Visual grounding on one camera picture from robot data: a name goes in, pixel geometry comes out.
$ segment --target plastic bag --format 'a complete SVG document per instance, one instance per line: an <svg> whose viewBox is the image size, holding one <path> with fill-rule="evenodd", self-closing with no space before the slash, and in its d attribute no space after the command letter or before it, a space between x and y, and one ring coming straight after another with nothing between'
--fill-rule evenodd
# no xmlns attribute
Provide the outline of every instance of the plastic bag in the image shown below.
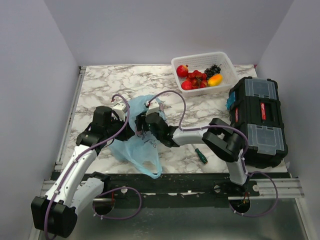
<svg viewBox="0 0 320 240"><path fill-rule="evenodd" d="M128 123L131 129L135 132L135 135L127 141L119 141L115 139L109 148L116 159L126 159L133 163L136 169L138 169L142 174L146 174L151 178L156 179L160 177L162 173L162 166L159 161L157 150L157 144L159 141L151 134L150 131L143 133L137 132L135 124L136 116L147 110L145 104L152 97L153 95L138 96L128 102L130 105ZM163 111L159 111L159 115L165 119ZM157 173L152 173L150 170L145 168L143 166L144 162L151 162L156 167Z"/></svg>

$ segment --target gray floor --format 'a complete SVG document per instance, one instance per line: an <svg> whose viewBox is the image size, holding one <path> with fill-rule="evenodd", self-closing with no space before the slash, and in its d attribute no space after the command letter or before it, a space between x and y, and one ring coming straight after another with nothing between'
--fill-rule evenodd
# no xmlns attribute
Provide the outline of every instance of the gray floor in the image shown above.
<svg viewBox="0 0 320 240"><path fill-rule="evenodd" d="M248 213L267 210L274 200L255 200ZM134 209L117 209L124 217ZM143 209L129 220L100 220L88 206L68 240L307 240L294 199L280 200L270 214L240 217L228 208Z"/></svg>

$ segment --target screwdriver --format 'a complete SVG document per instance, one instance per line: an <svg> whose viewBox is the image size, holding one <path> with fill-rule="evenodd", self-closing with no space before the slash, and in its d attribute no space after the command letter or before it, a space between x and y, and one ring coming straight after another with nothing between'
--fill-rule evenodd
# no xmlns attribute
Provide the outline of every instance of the screwdriver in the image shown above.
<svg viewBox="0 0 320 240"><path fill-rule="evenodd" d="M200 161L203 162L203 164L207 164L208 160L205 157L205 155L203 155L202 152L200 152L199 148L197 148L195 145L193 145L193 144L191 144L191 145L192 145L192 147L194 147L194 150L195 150L196 154L198 155Z"/></svg>

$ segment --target plastic basket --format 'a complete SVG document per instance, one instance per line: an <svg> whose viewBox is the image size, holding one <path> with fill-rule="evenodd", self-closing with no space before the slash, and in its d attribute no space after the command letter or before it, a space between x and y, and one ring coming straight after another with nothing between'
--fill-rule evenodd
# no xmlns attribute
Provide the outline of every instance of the plastic basket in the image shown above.
<svg viewBox="0 0 320 240"><path fill-rule="evenodd" d="M214 64L220 66L221 68L220 74L223 76L223 80L220 85L193 90L183 90L181 88L181 84L186 80L186 78L178 77L176 71L178 66L188 65L190 73L192 73L194 70L198 70L204 73L207 68L210 68ZM171 66L176 84L178 85L179 90L182 92L182 95L184 97L192 97L204 94L216 94L228 91L239 81L235 67L233 66L227 54L222 51L176 57L172 59Z"/></svg>

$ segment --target grapes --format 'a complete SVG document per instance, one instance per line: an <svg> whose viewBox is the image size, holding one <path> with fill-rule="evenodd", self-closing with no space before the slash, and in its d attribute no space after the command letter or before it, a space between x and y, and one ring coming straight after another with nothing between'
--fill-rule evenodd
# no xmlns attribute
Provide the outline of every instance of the grapes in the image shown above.
<svg viewBox="0 0 320 240"><path fill-rule="evenodd" d="M215 74L219 74L221 71L221 68L217 65L212 65L210 68L207 68L204 73L206 74L206 79L208 80Z"/></svg>

